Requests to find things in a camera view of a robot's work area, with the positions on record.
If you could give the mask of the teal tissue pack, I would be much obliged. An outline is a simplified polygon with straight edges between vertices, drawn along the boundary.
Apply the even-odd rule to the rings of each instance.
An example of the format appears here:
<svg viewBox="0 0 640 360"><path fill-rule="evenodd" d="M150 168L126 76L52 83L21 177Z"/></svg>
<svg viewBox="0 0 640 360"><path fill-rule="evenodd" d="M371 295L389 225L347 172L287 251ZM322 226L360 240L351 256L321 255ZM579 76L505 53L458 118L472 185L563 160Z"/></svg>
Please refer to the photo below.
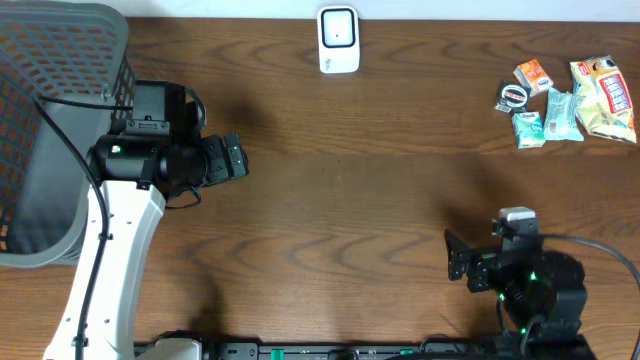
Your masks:
<svg viewBox="0 0 640 360"><path fill-rule="evenodd" d="M512 125L518 149L539 148L545 144L543 122L538 112L515 113Z"/></svg>

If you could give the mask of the teal wet wipes pack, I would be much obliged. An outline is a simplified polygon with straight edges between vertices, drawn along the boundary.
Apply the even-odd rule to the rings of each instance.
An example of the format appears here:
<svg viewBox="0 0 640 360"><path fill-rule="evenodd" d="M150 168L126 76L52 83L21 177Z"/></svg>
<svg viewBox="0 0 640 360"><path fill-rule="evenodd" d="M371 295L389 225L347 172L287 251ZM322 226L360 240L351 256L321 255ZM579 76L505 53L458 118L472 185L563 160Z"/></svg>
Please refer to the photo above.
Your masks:
<svg viewBox="0 0 640 360"><path fill-rule="evenodd" d="M584 136L576 122L576 97L570 92L548 90L543 134L546 141L582 142Z"/></svg>

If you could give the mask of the dark green round-logo box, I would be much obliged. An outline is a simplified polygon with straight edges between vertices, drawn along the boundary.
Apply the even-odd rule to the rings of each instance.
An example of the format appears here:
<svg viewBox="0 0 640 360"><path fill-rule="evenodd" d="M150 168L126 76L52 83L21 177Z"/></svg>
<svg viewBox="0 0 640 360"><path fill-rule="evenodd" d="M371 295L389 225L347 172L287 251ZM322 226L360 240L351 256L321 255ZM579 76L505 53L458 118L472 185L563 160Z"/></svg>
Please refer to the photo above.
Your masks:
<svg viewBox="0 0 640 360"><path fill-rule="evenodd" d="M528 111L531 90L513 82L504 81L499 87L494 109L513 115Z"/></svg>

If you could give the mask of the white blue-edged snack bag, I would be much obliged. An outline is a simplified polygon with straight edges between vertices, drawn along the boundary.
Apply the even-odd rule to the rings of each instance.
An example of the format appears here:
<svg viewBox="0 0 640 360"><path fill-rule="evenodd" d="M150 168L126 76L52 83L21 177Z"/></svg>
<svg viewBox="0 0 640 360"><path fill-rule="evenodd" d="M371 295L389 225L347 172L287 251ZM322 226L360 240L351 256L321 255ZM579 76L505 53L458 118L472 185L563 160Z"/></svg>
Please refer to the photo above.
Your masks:
<svg viewBox="0 0 640 360"><path fill-rule="evenodd" d="M610 56L570 63L576 115L591 136L637 143L634 110L626 81Z"/></svg>

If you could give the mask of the orange snack packet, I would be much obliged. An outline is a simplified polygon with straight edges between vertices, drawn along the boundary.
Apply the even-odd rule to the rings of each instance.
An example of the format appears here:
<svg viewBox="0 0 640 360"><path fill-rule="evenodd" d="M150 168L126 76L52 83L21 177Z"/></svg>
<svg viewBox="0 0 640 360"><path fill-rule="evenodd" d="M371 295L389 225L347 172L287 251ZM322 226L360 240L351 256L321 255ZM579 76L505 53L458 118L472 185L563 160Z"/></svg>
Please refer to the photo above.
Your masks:
<svg viewBox="0 0 640 360"><path fill-rule="evenodd" d="M531 96L547 92L554 86L553 80L537 59L517 65L513 74L523 87L530 90Z"/></svg>

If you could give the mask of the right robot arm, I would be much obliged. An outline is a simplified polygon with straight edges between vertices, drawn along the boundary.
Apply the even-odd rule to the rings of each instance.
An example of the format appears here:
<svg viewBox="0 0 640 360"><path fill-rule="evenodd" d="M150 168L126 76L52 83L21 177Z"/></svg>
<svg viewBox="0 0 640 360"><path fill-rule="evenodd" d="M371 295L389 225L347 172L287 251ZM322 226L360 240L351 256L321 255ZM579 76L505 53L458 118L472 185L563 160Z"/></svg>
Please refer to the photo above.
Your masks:
<svg viewBox="0 0 640 360"><path fill-rule="evenodd" d="M466 276L472 293L496 292L519 330L505 332L493 349L514 359L593 359L579 334L587 301L582 264L545 250L535 219L495 220L493 232L499 245L472 248L444 231L448 278Z"/></svg>

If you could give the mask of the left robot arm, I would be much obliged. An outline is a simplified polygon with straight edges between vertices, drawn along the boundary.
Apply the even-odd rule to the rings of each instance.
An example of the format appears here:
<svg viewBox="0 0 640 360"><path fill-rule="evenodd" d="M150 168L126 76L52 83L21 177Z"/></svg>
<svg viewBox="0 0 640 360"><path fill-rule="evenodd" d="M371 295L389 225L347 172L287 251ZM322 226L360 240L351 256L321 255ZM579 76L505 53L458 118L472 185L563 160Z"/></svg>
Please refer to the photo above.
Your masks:
<svg viewBox="0 0 640 360"><path fill-rule="evenodd" d="M248 175L239 136L202 136L196 93L139 80L119 130L76 157L90 184L81 255L47 359L133 359L134 326L153 234L169 201Z"/></svg>

